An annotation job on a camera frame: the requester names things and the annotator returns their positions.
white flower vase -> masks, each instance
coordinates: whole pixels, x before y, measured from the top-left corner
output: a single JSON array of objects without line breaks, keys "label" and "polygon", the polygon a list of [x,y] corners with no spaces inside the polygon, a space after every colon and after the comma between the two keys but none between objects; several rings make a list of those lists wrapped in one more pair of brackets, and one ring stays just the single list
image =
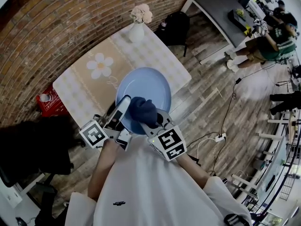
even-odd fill
[{"label": "white flower vase", "polygon": [[144,38],[143,23],[134,23],[131,30],[128,32],[128,38],[132,43],[140,42]]}]

power strip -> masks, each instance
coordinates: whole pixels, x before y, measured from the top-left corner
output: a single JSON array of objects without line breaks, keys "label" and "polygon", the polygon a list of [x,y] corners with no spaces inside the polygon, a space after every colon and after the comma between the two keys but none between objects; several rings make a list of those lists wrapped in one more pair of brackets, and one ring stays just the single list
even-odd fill
[{"label": "power strip", "polygon": [[223,133],[222,135],[216,136],[214,140],[216,142],[219,142],[219,141],[223,141],[225,138],[227,138],[226,133]]}]

blue plate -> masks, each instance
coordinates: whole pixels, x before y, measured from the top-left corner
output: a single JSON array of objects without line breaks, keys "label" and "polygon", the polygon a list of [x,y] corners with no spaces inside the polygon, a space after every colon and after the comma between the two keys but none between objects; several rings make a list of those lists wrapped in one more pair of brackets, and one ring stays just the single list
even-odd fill
[{"label": "blue plate", "polygon": [[[125,95],[129,95],[131,98],[143,97],[146,100],[152,100],[158,109],[166,112],[170,110],[170,87],[163,74],[158,70],[143,67],[127,74],[117,90],[116,105]],[[128,111],[121,123],[127,130],[139,135],[145,135],[141,125],[132,119]]]}]

black bag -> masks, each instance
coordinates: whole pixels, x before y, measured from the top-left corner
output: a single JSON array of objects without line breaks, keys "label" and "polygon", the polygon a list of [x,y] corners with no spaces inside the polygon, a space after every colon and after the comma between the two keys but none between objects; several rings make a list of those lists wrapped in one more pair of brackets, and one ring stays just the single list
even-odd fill
[{"label": "black bag", "polygon": [[175,12],[165,19],[166,26],[162,25],[155,31],[155,34],[166,45],[184,45],[184,57],[187,45],[186,36],[190,26],[190,18],[183,12]]}]

khaki shorts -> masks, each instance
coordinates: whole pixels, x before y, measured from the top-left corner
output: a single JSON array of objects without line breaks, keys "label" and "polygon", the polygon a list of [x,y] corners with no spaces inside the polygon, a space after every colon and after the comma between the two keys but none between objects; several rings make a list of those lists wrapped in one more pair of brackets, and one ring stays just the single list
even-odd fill
[{"label": "khaki shorts", "polygon": [[248,59],[257,63],[267,61],[262,54],[260,53],[257,45],[257,39],[252,39],[246,42],[246,47],[250,51],[250,54],[247,55]]}]

